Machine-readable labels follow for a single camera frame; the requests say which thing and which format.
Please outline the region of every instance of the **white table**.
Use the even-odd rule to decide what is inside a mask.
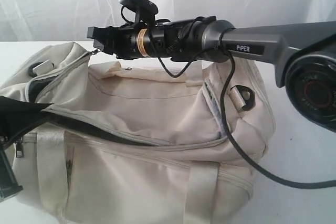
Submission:
[[[60,42],[0,42],[0,83],[5,81],[33,53]],[[80,42],[88,50],[92,42]],[[114,60],[98,54],[92,62]],[[143,65],[146,60],[123,62],[124,66]],[[175,63],[166,61],[168,66]],[[157,65],[155,60],[149,64]],[[303,118],[289,102],[284,89],[275,85],[272,65],[257,63],[264,79],[277,129],[261,164],[279,176],[298,182],[336,178],[336,134]],[[336,188],[299,190],[276,184],[258,174],[254,196],[233,219],[233,224],[316,224],[336,223]],[[44,212],[19,204],[15,198],[0,204],[0,223],[57,223]]]

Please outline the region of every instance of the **robotic arm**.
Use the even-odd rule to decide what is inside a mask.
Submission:
[[[224,62],[219,40],[233,57],[275,66],[279,88],[286,86],[294,107],[308,120],[336,132],[336,22],[237,28],[208,18],[170,22],[149,0],[119,0],[135,22],[88,29],[93,46],[118,59],[170,57],[172,61]]]

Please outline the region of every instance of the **black strap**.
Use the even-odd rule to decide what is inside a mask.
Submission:
[[[41,110],[51,104],[16,101],[0,96],[0,136],[6,139],[8,148],[16,139],[34,128],[50,121],[51,114]]]

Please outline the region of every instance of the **white duffel bag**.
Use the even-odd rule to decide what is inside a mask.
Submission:
[[[72,42],[49,46],[1,87],[1,96],[43,107],[15,143],[17,199],[61,223],[227,223],[254,180],[220,116],[230,62],[195,62],[174,79],[119,62],[89,66],[90,56]],[[237,86],[253,91],[249,110]],[[275,124],[255,64],[236,59],[229,87],[231,133],[258,162]]]

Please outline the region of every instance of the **bag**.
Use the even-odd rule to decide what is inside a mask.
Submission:
[[[230,63],[195,62],[174,79],[119,62],[89,66],[90,56],[73,42],[49,46],[2,86],[11,108],[31,108],[15,144],[17,199],[61,223],[226,223],[254,180],[222,126]],[[233,137],[259,161],[275,124],[252,61],[236,59],[225,108]]]

